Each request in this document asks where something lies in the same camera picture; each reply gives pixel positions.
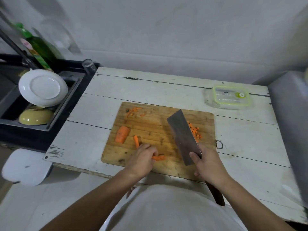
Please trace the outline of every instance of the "cutting board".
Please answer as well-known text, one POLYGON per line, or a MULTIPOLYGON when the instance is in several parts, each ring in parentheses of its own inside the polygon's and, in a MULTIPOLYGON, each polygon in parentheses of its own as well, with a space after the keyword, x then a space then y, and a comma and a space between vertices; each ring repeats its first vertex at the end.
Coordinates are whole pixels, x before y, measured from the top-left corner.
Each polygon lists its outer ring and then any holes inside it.
MULTIPOLYGON (((178 110, 164 106, 123 102, 103 151, 102 162, 125 166, 131 154, 136 150, 133 136, 137 135, 140 144, 149 143, 156 146, 158 153, 167 157, 165 160, 157 161, 154 164, 153 172, 203 181, 194 175, 195 165, 185 166, 167 123, 167 118, 178 110), (126 110, 132 110, 134 107, 141 107, 142 109, 126 118, 126 110), (130 129, 123 144, 115 142, 116 133, 121 126, 130 129)), ((209 148, 216 149, 214 115, 201 111, 185 109, 182 109, 182 111, 187 121, 192 123, 194 127, 199 127, 198 132, 202 135, 199 142, 205 143, 209 148)))

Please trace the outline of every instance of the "green pump cap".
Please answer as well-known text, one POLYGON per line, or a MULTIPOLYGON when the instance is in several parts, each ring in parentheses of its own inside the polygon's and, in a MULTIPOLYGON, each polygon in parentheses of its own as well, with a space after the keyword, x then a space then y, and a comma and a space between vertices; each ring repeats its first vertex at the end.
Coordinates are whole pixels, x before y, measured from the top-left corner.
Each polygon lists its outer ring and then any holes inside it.
POLYGON ((29 32, 27 29, 25 29, 25 28, 23 27, 23 24, 22 24, 22 23, 15 23, 15 26, 21 31, 22 35, 23 35, 25 38, 33 37, 33 35, 31 34, 31 32, 29 32))

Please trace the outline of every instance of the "knife handle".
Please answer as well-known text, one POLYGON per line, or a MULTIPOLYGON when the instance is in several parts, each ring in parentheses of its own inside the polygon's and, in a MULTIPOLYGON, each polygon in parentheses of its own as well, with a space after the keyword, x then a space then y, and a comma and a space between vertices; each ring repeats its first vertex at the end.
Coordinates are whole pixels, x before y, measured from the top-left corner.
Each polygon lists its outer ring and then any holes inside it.
POLYGON ((225 200, 224 200, 224 197, 222 196, 222 194, 220 193, 219 190, 216 189, 215 186, 213 186, 212 184, 208 183, 206 181, 206 184, 210 190, 210 192, 212 193, 214 199, 215 199, 215 202, 220 205, 220 206, 225 206, 225 200))

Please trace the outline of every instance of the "white wooden table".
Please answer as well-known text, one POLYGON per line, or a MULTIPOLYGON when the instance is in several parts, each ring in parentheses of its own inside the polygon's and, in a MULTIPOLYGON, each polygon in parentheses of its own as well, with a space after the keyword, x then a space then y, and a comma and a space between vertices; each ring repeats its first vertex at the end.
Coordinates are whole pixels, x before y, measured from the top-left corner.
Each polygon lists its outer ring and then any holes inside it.
MULTIPOLYGON (((230 175, 283 219, 308 223, 303 207, 279 192, 291 168, 264 86, 100 67, 48 149, 47 160, 59 167, 114 176, 122 167, 100 159, 124 101, 213 113, 216 139, 224 144, 218 152, 230 175), (214 85, 245 87, 253 106, 244 110, 208 106, 204 91, 214 85)), ((150 173, 140 182, 207 192, 203 183, 157 173, 150 173)))

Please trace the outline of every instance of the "clear food container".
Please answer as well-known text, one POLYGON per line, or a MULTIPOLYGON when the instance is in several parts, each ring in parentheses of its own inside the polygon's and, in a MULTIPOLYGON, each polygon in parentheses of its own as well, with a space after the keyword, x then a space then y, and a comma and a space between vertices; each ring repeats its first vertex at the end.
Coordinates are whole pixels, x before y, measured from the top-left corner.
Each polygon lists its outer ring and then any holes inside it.
POLYGON ((251 99, 243 87, 214 86, 208 92, 206 103, 215 108, 243 109, 251 106, 251 99))

